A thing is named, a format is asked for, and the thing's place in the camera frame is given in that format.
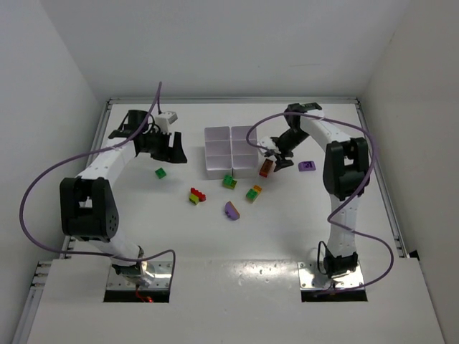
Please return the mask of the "small green lego brick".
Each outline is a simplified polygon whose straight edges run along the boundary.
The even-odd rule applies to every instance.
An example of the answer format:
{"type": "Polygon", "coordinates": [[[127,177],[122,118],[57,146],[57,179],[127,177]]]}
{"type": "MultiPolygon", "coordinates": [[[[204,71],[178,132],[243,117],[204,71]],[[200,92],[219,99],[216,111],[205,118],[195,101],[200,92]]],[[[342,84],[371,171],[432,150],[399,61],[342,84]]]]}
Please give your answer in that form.
{"type": "Polygon", "coordinates": [[[155,174],[156,176],[159,178],[159,179],[162,179],[166,176],[166,172],[163,168],[159,168],[157,170],[155,170],[155,174]]]}

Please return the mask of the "purple lego brick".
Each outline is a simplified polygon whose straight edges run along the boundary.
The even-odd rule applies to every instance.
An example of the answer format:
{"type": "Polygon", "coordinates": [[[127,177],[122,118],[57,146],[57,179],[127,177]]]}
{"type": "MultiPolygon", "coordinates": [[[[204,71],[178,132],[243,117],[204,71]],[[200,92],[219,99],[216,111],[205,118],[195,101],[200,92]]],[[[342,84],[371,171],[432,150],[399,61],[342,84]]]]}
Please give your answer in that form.
{"type": "Polygon", "coordinates": [[[313,161],[301,161],[298,164],[298,170],[300,172],[306,172],[306,171],[315,171],[316,170],[316,165],[313,161]]]}

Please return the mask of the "green orange lego stack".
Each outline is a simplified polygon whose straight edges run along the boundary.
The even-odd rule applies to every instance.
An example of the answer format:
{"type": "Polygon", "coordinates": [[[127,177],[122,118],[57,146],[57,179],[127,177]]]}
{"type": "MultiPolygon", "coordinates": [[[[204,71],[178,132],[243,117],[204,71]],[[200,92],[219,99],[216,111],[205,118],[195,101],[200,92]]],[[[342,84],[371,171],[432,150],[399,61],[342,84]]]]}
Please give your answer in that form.
{"type": "Polygon", "coordinates": [[[258,196],[261,194],[261,192],[262,192],[262,188],[258,185],[254,185],[252,188],[248,190],[245,197],[250,203],[253,203],[258,198],[258,196]]]}

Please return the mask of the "red and yellow lego stack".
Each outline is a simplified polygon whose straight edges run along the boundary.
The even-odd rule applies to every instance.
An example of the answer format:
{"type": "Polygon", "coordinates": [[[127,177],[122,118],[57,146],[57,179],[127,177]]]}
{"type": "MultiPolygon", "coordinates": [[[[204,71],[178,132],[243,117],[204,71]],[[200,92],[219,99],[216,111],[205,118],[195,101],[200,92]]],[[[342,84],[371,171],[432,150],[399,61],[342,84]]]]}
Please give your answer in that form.
{"type": "Polygon", "coordinates": [[[207,200],[207,197],[204,193],[199,191],[196,188],[190,188],[189,201],[194,205],[199,204],[207,200]]]}

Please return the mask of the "green and yellow lego stack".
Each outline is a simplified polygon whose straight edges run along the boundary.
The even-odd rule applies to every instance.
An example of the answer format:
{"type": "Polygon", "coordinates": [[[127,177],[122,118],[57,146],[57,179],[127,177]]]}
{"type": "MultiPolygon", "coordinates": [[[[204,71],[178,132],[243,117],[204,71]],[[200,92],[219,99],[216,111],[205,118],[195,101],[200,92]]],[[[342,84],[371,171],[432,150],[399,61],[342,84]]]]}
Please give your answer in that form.
{"type": "Polygon", "coordinates": [[[225,188],[234,190],[237,185],[237,180],[235,180],[233,176],[231,175],[225,175],[224,178],[222,179],[222,185],[225,188]]]}

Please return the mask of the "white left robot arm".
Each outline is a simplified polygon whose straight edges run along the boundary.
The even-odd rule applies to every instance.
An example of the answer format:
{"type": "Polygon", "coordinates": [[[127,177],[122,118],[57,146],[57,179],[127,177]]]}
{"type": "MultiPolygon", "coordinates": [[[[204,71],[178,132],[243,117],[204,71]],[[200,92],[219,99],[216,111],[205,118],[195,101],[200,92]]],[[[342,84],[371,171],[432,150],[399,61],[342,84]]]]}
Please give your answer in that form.
{"type": "Polygon", "coordinates": [[[112,187],[127,164],[141,153],[156,161],[186,163],[181,133],[171,132],[178,119],[173,111],[151,115],[129,110],[105,142],[105,150],[74,178],[60,183],[64,234],[88,242],[107,254],[115,273],[138,287],[153,284],[153,265],[143,260],[143,249],[119,228],[120,218],[112,187]]]}

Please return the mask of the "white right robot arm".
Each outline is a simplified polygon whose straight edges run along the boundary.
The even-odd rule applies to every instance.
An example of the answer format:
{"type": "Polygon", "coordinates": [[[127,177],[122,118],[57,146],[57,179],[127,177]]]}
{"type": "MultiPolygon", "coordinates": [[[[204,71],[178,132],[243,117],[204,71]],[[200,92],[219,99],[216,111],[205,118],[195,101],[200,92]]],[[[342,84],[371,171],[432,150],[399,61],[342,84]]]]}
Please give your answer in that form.
{"type": "Polygon", "coordinates": [[[354,233],[358,198],[351,199],[353,192],[369,170],[369,149],[365,138],[350,135],[325,120],[318,120],[322,107],[316,103],[293,103],[284,111],[289,129],[278,137],[266,137],[259,141],[268,150],[266,157],[275,157],[274,171],[293,165],[293,150],[306,138],[311,137],[325,152],[323,184],[331,200],[331,210],[350,200],[331,225],[328,243],[324,245],[325,256],[322,274],[328,277],[354,271],[358,262],[354,233]]]}

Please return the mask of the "white divided storage box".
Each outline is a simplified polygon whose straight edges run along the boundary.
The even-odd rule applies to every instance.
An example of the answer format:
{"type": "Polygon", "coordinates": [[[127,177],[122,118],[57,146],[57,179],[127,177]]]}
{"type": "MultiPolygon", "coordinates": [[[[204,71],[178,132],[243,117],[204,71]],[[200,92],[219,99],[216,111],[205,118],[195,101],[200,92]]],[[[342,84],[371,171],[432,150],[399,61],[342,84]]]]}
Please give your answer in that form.
{"type": "Polygon", "coordinates": [[[252,178],[257,175],[259,153],[246,141],[250,126],[220,126],[204,129],[207,177],[252,178]]]}

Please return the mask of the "purple half-round lego piece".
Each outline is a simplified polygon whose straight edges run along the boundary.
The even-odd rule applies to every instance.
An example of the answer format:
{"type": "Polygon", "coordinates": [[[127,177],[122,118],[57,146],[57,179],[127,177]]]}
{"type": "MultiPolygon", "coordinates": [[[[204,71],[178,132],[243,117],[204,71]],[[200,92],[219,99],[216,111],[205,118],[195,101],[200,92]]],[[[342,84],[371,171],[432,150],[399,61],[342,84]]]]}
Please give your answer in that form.
{"type": "Polygon", "coordinates": [[[236,221],[240,218],[239,211],[235,208],[234,204],[231,201],[228,201],[224,205],[224,212],[227,217],[233,221],[236,221]]]}

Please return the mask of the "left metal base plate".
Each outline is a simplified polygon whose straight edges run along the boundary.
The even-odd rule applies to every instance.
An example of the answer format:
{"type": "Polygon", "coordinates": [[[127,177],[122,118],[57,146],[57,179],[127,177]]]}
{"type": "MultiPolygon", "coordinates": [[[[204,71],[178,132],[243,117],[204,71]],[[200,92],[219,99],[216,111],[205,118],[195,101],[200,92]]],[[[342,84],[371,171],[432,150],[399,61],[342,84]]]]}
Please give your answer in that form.
{"type": "Polygon", "coordinates": [[[173,262],[148,261],[132,266],[113,265],[108,273],[106,290],[167,291],[170,287],[173,262]]]}

